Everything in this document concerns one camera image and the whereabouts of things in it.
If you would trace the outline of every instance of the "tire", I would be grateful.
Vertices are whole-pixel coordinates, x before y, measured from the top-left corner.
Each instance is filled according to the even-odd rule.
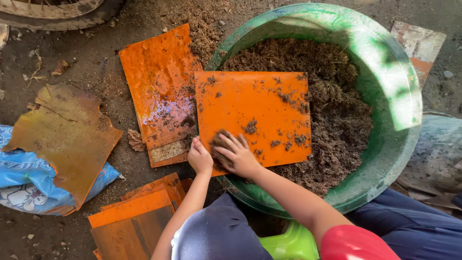
[[[105,0],[90,13],[69,19],[37,19],[0,12],[0,23],[31,30],[67,31],[89,28],[115,16],[123,0]]]

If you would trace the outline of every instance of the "child's hand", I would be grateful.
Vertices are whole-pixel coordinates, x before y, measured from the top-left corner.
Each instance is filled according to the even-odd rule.
[[[262,166],[258,163],[257,159],[249,149],[249,143],[242,134],[239,134],[237,140],[230,132],[227,136],[223,134],[218,135],[226,144],[231,148],[231,151],[223,147],[215,147],[215,150],[230,159],[234,167],[229,167],[226,163],[222,163],[223,167],[243,178],[252,179]]]
[[[188,161],[197,175],[208,174],[212,175],[213,159],[210,153],[205,149],[200,141],[200,137],[196,136],[191,143],[191,150],[188,153]]]

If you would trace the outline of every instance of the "red sleeve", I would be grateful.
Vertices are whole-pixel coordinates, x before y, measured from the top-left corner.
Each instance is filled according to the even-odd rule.
[[[353,225],[329,229],[321,241],[322,260],[398,260],[376,234]]]

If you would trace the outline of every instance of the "green bowl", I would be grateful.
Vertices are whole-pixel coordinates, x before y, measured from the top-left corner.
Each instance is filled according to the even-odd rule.
[[[239,27],[219,46],[207,70],[219,70],[233,54],[268,38],[311,39],[346,48],[359,71],[355,87],[373,108],[374,130],[362,165],[330,189],[325,200],[341,213],[373,200],[401,173],[419,138],[422,97],[404,49],[385,28],[359,12],[329,4],[296,4],[268,11]],[[233,175],[220,179],[235,186],[238,191],[232,194],[248,206],[291,218],[258,186]]]

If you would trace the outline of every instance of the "blue bag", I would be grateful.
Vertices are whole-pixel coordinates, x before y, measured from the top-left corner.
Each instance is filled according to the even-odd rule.
[[[12,131],[13,127],[0,125],[0,148],[10,141]],[[75,200],[53,184],[55,176],[55,170],[34,152],[0,151],[0,204],[33,214],[62,215],[63,211],[57,209],[75,207]],[[118,176],[119,172],[105,162],[85,202]]]

